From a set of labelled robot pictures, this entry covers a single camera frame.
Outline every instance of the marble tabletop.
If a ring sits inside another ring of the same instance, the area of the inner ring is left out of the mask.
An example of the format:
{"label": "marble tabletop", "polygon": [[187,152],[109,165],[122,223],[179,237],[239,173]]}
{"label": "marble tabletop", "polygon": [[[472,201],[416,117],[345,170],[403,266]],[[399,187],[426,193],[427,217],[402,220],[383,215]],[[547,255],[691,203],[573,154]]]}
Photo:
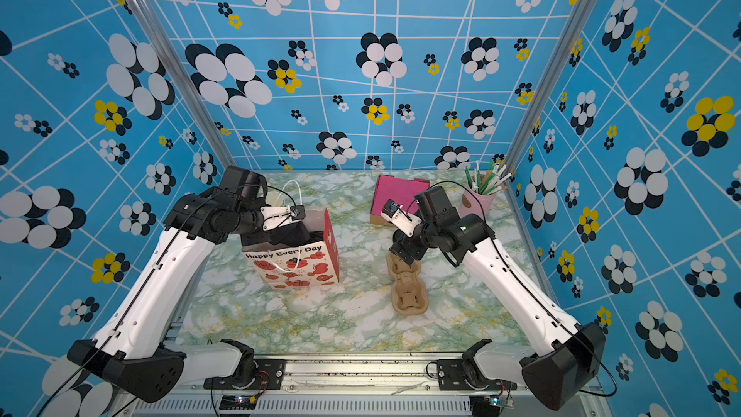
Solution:
{"label": "marble tabletop", "polygon": [[[327,207],[339,251],[340,284],[272,290],[247,264],[239,238],[215,248],[203,272],[177,342],[205,344],[232,338],[258,354],[464,351],[482,338],[528,343],[523,331],[477,277],[452,267],[435,249],[422,261],[430,307],[403,316],[391,306],[385,255],[391,227],[371,225],[369,215],[379,171],[268,172],[269,184],[301,184],[304,205]],[[462,181],[460,171],[394,171],[397,178]],[[462,189],[446,183],[460,206]],[[286,188],[298,199],[295,185]],[[487,222],[512,258],[531,277],[532,261],[503,194]]]}

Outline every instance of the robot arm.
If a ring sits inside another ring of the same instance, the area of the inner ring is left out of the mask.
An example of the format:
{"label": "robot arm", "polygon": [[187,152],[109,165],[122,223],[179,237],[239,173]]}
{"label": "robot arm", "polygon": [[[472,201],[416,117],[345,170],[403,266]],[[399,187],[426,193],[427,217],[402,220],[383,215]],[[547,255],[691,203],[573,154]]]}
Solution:
{"label": "robot arm", "polygon": [[303,206],[266,207],[266,192],[264,176],[229,166],[218,187],[179,199],[128,296],[92,339],[73,344],[69,360],[146,402],[203,378],[249,383],[254,351],[247,345],[225,340],[172,350],[162,338],[191,278],[230,233],[241,235],[243,244],[302,244],[309,237]]}
{"label": "robot arm", "polygon": [[[391,252],[412,264],[428,248],[440,248],[451,264],[463,264],[484,281],[532,347],[515,357],[491,340],[480,341],[463,355],[469,384],[486,387],[496,378],[524,381],[546,407],[560,409],[597,375],[605,347],[602,330],[595,324],[580,325],[558,307],[512,260],[484,220],[475,214],[458,216],[441,187],[418,194],[415,201],[421,219],[403,212],[393,200],[384,207],[384,219],[399,228]],[[419,223],[409,232],[412,218]]]}

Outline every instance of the pen holder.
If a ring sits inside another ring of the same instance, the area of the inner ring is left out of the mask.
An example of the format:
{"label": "pen holder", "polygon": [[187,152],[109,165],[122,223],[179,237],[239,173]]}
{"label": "pen holder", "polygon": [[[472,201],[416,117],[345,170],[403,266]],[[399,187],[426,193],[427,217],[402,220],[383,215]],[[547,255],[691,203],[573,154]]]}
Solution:
{"label": "pen holder", "polygon": [[489,208],[491,208],[491,204],[494,202],[495,195],[496,194],[479,195],[478,193],[472,192],[468,187],[466,187],[463,191],[463,206],[458,209],[458,215],[463,217],[474,213],[479,215],[479,217],[483,220],[486,220],[486,213],[489,212]]}

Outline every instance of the cardboard box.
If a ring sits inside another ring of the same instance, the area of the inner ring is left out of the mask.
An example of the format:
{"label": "cardboard box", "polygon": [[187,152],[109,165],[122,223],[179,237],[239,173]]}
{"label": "cardboard box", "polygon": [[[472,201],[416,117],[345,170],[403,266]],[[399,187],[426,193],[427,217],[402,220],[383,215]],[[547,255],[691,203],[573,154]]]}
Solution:
{"label": "cardboard box", "polygon": [[339,283],[337,242],[326,208],[306,208],[309,232],[324,231],[324,240],[299,247],[267,243],[243,246],[242,254],[274,290]]}
{"label": "cardboard box", "polygon": [[394,226],[381,216],[381,210],[389,199],[404,205],[404,210],[414,214],[418,206],[414,202],[414,195],[430,188],[430,181],[425,179],[395,178],[393,175],[380,175],[376,181],[376,190],[373,195],[373,204],[370,208],[370,223],[376,226]]}

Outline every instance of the wall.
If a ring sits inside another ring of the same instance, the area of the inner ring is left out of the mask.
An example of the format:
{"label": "wall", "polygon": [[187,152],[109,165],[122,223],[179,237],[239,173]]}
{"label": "wall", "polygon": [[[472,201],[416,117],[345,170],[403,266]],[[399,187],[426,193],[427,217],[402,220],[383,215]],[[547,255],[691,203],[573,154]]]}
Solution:
{"label": "wall", "polygon": [[[193,156],[211,150],[131,12],[3,0],[0,415],[37,412],[74,370],[56,359],[122,302],[173,201],[206,188]],[[76,378],[47,414],[75,415],[98,383]]]}
{"label": "wall", "polygon": [[558,301],[607,333],[615,415],[741,413],[740,4],[599,0],[518,160]]}
{"label": "wall", "polygon": [[576,1],[153,3],[241,166],[406,170],[506,153]]}

